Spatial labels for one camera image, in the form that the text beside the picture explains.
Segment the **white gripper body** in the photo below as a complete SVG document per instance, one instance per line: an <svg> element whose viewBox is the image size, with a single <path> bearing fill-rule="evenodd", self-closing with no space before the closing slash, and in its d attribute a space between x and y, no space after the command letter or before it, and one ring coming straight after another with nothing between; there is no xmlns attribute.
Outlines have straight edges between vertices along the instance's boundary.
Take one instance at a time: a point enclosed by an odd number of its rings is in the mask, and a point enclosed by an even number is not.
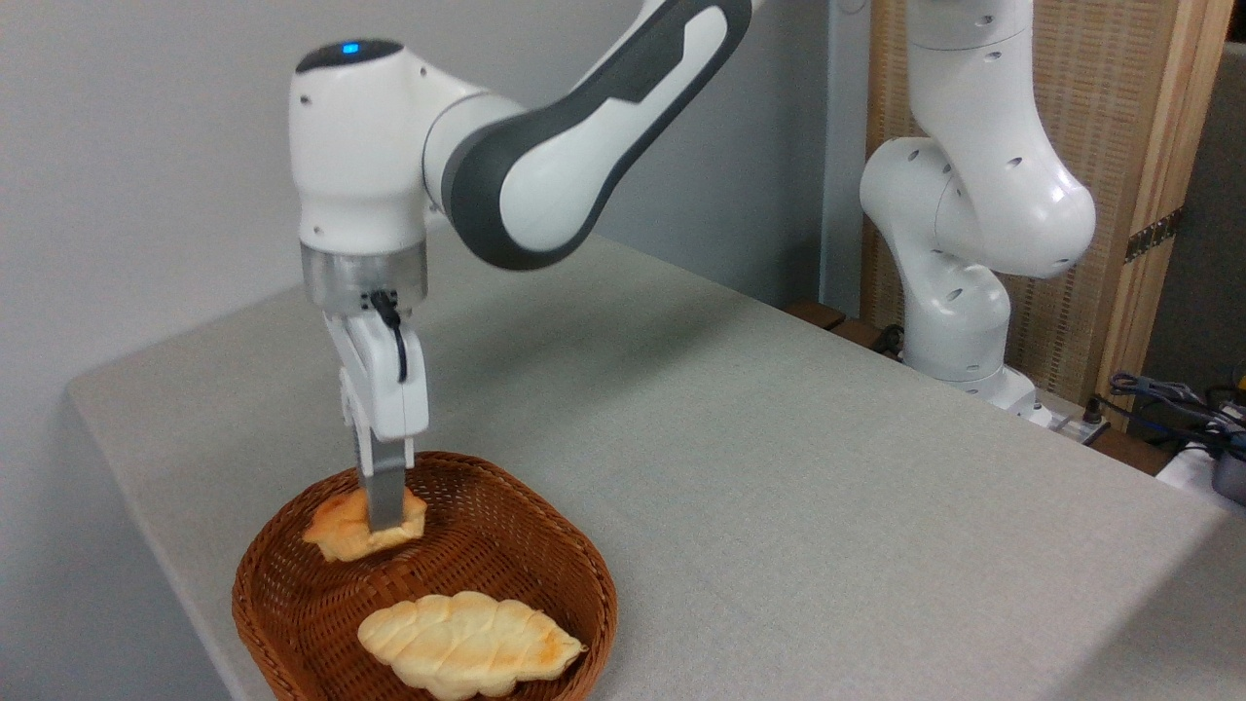
<svg viewBox="0 0 1246 701"><path fill-rule="evenodd" d="M399 324L406 372L400 371L392 329L375 313L324 314L333 345L354 390L356 407L379 440L411 438L430 425L427 381L417 329L404 316Z"/></svg>

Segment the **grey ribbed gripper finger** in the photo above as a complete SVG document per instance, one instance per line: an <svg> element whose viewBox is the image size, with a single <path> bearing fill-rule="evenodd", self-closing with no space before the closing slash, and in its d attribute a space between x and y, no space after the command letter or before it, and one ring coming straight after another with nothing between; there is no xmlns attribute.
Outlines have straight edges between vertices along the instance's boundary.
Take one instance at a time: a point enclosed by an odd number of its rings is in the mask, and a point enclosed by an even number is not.
<svg viewBox="0 0 1246 701"><path fill-rule="evenodd" d="M354 438L358 479L368 481L374 474L371 426L346 369L339 369L339 383L344 422L350 427Z"/></svg>
<svg viewBox="0 0 1246 701"><path fill-rule="evenodd" d="M383 442L378 436L356 436L358 482L368 502L368 524L378 533L399 527L404 519L406 471L415 464L414 440Z"/></svg>

